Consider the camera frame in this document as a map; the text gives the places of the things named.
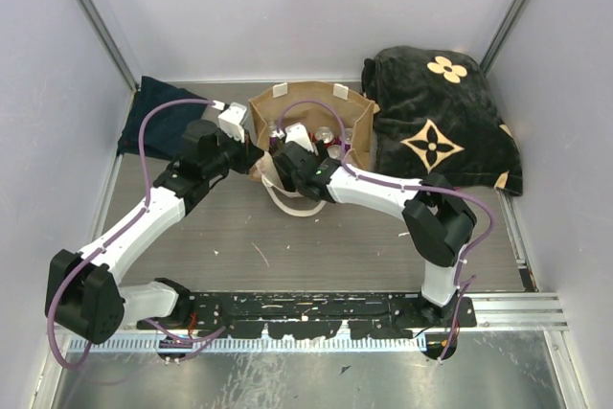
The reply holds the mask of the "tan burlap canvas bag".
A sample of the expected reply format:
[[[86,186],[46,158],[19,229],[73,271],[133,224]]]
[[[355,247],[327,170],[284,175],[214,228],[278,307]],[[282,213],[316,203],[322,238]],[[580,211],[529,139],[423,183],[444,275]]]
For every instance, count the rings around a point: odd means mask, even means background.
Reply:
[[[378,105],[339,83],[322,81],[299,81],[276,84],[249,102],[255,127],[253,136],[264,156],[251,169],[250,177],[263,184],[275,205],[294,217],[311,217],[319,213],[324,203],[319,202],[307,209],[293,207],[302,201],[296,192],[284,189],[275,171],[272,155],[284,139],[284,130],[297,123],[303,124],[309,136],[321,126],[330,127],[339,142],[346,128],[353,129],[352,147],[345,156],[347,163],[362,170],[369,170],[373,162],[373,124]],[[279,140],[269,143],[267,123],[276,121]]]

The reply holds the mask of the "purple Fanta can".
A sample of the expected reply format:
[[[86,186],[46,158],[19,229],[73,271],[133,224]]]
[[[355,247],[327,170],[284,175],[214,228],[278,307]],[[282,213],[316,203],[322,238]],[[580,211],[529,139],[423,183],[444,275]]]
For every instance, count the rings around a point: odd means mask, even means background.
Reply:
[[[339,142],[344,146],[344,150],[349,150],[352,147],[353,129],[346,128],[342,135],[339,137]]]
[[[327,148],[328,155],[331,159],[343,160],[348,152],[347,146],[341,146],[340,144],[331,145]]]

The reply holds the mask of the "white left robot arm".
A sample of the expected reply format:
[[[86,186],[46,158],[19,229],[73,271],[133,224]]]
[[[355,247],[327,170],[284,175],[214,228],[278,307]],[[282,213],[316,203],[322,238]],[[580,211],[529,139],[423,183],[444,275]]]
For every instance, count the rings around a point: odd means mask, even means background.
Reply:
[[[183,151],[154,181],[145,199],[109,231],[78,252],[51,260],[45,315],[99,345],[120,327],[158,319],[171,329],[188,325],[192,293],[158,278],[121,287],[130,266],[171,226],[186,217],[229,171],[247,173],[261,157],[237,122],[197,120],[183,134]]]

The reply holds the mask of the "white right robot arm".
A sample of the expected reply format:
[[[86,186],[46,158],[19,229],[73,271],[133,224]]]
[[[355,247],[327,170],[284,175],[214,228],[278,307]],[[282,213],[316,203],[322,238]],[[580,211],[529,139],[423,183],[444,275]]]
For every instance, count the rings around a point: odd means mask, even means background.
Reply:
[[[295,142],[279,148],[272,160],[283,185],[293,192],[403,221],[425,260],[421,318],[439,327],[453,316],[459,295],[456,272],[477,218],[443,176],[433,173],[421,181],[373,174]]]

